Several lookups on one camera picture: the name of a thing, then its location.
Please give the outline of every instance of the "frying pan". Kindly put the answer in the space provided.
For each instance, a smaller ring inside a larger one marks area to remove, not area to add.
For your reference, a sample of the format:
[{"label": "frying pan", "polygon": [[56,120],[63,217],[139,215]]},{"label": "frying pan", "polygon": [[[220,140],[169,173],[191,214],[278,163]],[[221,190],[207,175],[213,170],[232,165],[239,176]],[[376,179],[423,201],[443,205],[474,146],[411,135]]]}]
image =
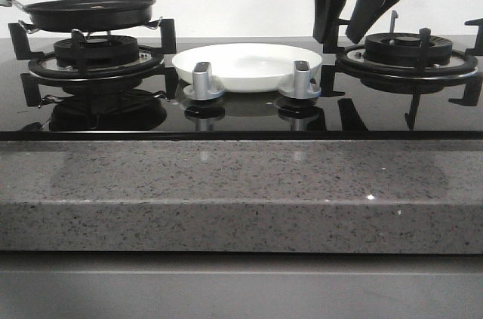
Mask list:
[{"label": "frying pan", "polygon": [[155,0],[58,0],[22,5],[0,0],[0,6],[16,6],[26,12],[35,28],[51,32],[111,31],[144,25],[151,19]]}]

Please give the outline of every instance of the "granite countertop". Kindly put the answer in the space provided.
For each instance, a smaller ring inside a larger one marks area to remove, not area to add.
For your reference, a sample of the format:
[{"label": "granite countertop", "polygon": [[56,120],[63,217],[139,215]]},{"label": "granite countertop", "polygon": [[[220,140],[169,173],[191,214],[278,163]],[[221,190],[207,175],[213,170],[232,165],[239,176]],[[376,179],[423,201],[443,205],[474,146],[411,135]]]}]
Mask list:
[{"label": "granite countertop", "polygon": [[483,142],[0,142],[0,250],[483,253]]}]

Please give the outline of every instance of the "silver knob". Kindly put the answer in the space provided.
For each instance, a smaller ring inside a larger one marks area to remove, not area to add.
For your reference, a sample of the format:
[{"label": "silver knob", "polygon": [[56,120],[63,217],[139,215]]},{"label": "silver knob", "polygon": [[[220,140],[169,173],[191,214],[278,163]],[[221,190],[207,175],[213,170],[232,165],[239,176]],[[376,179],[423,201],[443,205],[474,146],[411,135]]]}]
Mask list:
[{"label": "silver knob", "polygon": [[280,94],[294,99],[312,99],[320,97],[321,88],[311,83],[310,67],[306,61],[294,61],[294,78],[278,86]]},{"label": "silver knob", "polygon": [[211,76],[211,64],[207,61],[197,63],[193,70],[193,84],[183,89],[191,100],[212,100],[225,93],[225,87]]}]

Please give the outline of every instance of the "black glass surface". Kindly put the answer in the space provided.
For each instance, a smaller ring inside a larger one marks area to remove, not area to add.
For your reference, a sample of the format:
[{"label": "black glass surface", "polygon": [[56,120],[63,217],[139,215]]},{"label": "black glass surface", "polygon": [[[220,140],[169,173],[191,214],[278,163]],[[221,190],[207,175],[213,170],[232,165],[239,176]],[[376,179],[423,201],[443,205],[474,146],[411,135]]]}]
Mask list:
[{"label": "black glass surface", "polygon": [[[474,45],[475,38],[471,36],[451,38],[459,50]],[[56,41],[31,40],[33,50],[44,52],[52,51]],[[309,38],[275,42],[321,54],[321,45]],[[141,39],[140,43],[156,44],[156,41]],[[203,44],[205,42],[200,40],[181,41],[178,51]],[[418,132],[425,132],[431,138],[441,132],[454,137],[466,133],[481,136],[483,132],[481,77],[453,86],[365,81],[338,72],[334,57],[324,55],[322,97],[318,99],[296,101],[278,92],[227,93],[214,101],[196,103],[184,97],[186,85],[177,81],[176,74],[169,69],[172,56],[167,56],[165,61],[170,74],[164,75],[159,70],[121,93],[121,97],[107,94],[105,99],[97,98],[94,103],[77,99],[61,87],[39,84],[40,97],[50,94],[63,102],[38,108],[35,99],[32,101],[37,87],[30,86],[25,75],[29,72],[28,62],[15,59],[9,39],[0,40],[0,51],[0,138],[3,140],[96,139],[101,136],[101,139],[122,139],[126,135],[129,139],[137,139],[137,136],[143,139],[146,132],[149,137],[159,138],[282,140],[324,139],[331,134],[344,138],[345,133],[352,139],[364,138],[369,133],[375,138],[384,138],[388,133],[411,138],[418,137]],[[151,98],[160,90],[167,92],[169,101]],[[134,103],[133,97],[141,97],[141,103]]]}]

